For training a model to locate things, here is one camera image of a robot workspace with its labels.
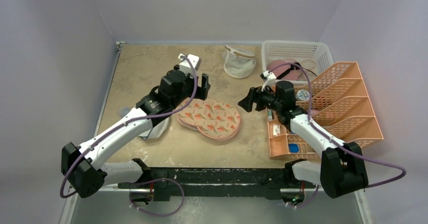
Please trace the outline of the floral mesh laundry bag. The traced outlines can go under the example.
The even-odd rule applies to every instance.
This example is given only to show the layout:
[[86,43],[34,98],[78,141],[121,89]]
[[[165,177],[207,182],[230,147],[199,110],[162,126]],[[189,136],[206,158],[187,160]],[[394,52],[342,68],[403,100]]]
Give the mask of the floral mesh laundry bag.
[[216,141],[233,138],[240,130],[242,119],[235,107],[213,99],[194,99],[175,114],[180,125]]

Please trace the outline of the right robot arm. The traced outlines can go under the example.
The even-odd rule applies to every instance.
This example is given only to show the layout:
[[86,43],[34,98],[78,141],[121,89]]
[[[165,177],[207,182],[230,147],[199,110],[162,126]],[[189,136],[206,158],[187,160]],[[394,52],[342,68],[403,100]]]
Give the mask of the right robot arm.
[[360,146],[333,136],[316,123],[309,110],[296,104],[292,83],[280,81],[274,90],[268,86],[251,87],[238,105],[247,112],[271,109],[281,125],[301,137],[320,156],[320,163],[298,159],[285,164],[283,180],[287,186],[311,182],[331,198],[368,187]]

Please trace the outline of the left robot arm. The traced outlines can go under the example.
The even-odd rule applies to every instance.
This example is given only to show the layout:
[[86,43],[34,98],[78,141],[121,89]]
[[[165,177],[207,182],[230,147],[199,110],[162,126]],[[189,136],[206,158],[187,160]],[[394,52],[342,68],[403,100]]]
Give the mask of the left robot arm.
[[127,170],[119,170],[122,179],[113,178],[113,173],[105,169],[105,163],[132,139],[183,110],[180,105],[183,101],[207,99],[210,90],[209,76],[203,73],[200,85],[198,78],[195,69],[175,65],[162,77],[160,84],[142,97],[121,120],[78,146],[72,142],[67,143],[61,153],[64,179],[60,196],[68,198],[78,194],[81,198],[87,198],[106,185],[106,180],[114,183],[131,182],[137,188],[148,186],[150,174],[145,171],[142,161],[131,160],[125,163]]

